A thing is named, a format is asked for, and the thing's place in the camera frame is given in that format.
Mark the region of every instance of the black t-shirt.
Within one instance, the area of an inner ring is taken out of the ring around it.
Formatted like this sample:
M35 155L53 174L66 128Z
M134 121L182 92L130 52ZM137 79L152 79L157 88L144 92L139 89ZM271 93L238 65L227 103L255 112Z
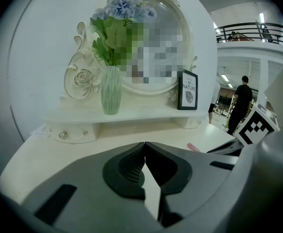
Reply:
M247 113L249 101L252 100L252 90L248 85L242 84L237 88L235 94L238 95L238 99L234 109L241 113Z

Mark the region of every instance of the man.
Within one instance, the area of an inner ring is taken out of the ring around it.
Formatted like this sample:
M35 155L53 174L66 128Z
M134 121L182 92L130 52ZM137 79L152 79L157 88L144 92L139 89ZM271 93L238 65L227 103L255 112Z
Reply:
M235 92L235 99L233 101L233 109L230 120L228 134L232 135L238 126L239 122L249 114L252 106L252 90L248 86L248 77L243 76L243 85L240 85Z
M213 97L211 99L211 104L210 104L209 110L208 110L209 123L211 123L211 120L213 119L213 109L214 109L215 104L217 103L219 91L220 91L220 84L218 82L216 82Z

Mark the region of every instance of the picture frame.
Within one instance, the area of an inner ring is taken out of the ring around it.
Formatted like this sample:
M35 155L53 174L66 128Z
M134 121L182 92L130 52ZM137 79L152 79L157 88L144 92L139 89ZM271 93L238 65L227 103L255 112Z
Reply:
M178 110L196 110L198 107L198 75L188 70L178 73Z

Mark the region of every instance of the striped vase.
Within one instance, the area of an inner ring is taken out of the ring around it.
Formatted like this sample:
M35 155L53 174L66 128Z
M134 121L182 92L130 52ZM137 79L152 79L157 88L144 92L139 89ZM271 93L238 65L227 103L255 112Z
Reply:
M101 102L106 115L118 113L121 103L121 74L118 67L106 67L101 82Z

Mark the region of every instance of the railing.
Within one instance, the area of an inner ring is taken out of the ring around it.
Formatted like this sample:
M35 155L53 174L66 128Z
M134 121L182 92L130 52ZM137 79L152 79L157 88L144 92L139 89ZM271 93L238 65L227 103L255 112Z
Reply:
M218 27L215 31L217 43L262 41L283 45L283 25L280 24L247 22Z

